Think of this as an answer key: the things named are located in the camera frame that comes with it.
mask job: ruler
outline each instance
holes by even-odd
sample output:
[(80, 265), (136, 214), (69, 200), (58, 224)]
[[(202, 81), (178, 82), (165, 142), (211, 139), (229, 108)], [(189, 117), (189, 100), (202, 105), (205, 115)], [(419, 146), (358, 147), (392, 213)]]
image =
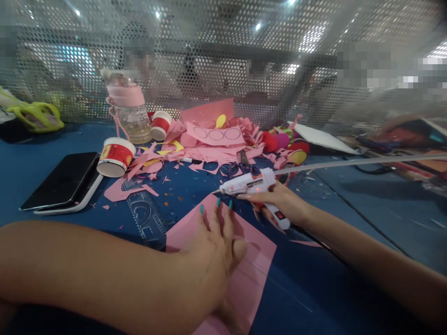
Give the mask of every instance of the ruler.
[[(141, 185), (141, 179), (132, 178), (123, 183), (122, 189), (127, 191), (133, 188), (140, 188)], [(135, 192), (127, 198), (127, 203), (144, 244), (155, 250), (165, 248), (166, 232), (171, 225), (165, 221), (152, 195), (146, 190)]]

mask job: scissors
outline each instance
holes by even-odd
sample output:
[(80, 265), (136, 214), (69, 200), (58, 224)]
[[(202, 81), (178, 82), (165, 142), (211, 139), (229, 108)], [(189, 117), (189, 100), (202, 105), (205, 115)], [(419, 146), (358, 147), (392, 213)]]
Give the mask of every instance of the scissors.
[(228, 176), (231, 178), (233, 178), (239, 171), (239, 169), (241, 169), (243, 174), (247, 174), (250, 173), (254, 176), (260, 175), (261, 171), (259, 170), (259, 168), (256, 165), (251, 165), (248, 162), (248, 158), (247, 155), (245, 153), (245, 150), (240, 150), (237, 152), (239, 154), (239, 158), (240, 158), (240, 163), (238, 162), (233, 162), (230, 164), (230, 166), (228, 168), (226, 168), (225, 173), (228, 174)]

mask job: smartphone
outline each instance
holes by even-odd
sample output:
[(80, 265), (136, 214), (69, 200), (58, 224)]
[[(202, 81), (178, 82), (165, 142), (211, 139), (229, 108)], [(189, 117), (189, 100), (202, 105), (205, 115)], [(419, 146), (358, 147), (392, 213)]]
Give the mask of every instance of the smartphone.
[(20, 210), (53, 208), (74, 203), (83, 182), (95, 168), (97, 156), (97, 152), (65, 156)]
[[(95, 160), (96, 162), (95, 166), (97, 165), (98, 161), (99, 157), (96, 158)], [(73, 203), (51, 208), (40, 208), (33, 211), (33, 213), (36, 215), (57, 215), (57, 214), (68, 214), (68, 213), (79, 212), (88, 205), (90, 199), (97, 190), (101, 181), (102, 181), (102, 174), (99, 174), (99, 172), (96, 171), (95, 168), (93, 168), (86, 177), (86, 180), (82, 184), (81, 190), (74, 198)]]

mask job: blue table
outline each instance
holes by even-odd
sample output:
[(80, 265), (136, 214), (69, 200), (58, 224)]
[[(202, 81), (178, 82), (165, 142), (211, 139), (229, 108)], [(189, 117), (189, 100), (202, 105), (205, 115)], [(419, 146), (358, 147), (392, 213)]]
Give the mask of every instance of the blue table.
[[(339, 160), (310, 157), (307, 164)], [(379, 165), (363, 165), (374, 170)], [(447, 198), (394, 173), (370, 175), (354, 167), (314, 172), (355, 208), (372, 227), (416, 261), (447, 275)]]
[[(69, 125), (62, 132), (40, 136), (26, 144), (0, 143), (1, 156), (7, 161), (0, 167), (4, 176), (0, 225), (35, 219), (32, 213), (20, 212), (18, 207), (62, 157), (69, 153), (100, 151), (103, 140), (113, 135), (114, 128), (110, 126)], [(260, 160), (259, 164), (269, 163)], [(180, 220), (216, 189), (220, 185), (219, 178), (222, 178), (204, 171), (196, 173), (186, 166), (176, 170), (173, 166), (174, 163), (167, 163), (158, 173), (159, 179), (152, 182), (152, 187), (160, 194), (154, 199), (168, 221)], [(171, 181), (162, 184), (166, 175)], [(312, 177), (314, 181), (297, 177), (291, 181), (291, 189), (313, 205), (391, 246), (325, 182), (317, 176)], [(91, 201), (94, 207), (47, 219), (85, 225), (141, 243), (127, 203), (121, 201), (115, 206), (102, 195), (112, 182), (109, 179), (102, 182)], [(224, 201), (228, 203), (229, 198), (224, 198)], [(110, 205), (110, 210), (102, 208), (106, 204)], [(246, 202), (236, 201), (235, 210), (278, 246), (251, 334), (378, 334), (397, 331), (412, 334), (424, 331), (413, 317), (328, 251), (289, 242), (287, 236), (270, 224), (257, 222), (251, 205)], [(23, 307), (8, 330), (9, 334), (81, 332), (119, 333), (87, 318), (42, 306)]]

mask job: hot glue gun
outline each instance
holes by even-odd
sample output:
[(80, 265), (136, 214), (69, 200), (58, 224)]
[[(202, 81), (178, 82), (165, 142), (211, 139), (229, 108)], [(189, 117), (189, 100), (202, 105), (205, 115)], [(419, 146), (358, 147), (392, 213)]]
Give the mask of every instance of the hot glue gun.
[[(231, 179), (223, 183), (218, 190), (212, 194), (228, 194), (236, 195), (241, 193), (256, 193), (268, 192), (269, 187), (276, 183), (275, 174), (271, 168), (261, 169), (261, 174), (253, 176), (252, 174), (243, 174), (239, 177)], [(289, 229), (290, 221), (283, 213), (273, 204), (264, 204), (267, 209), (273, 214), (273, 217), (278, 222), (282, 229)]]

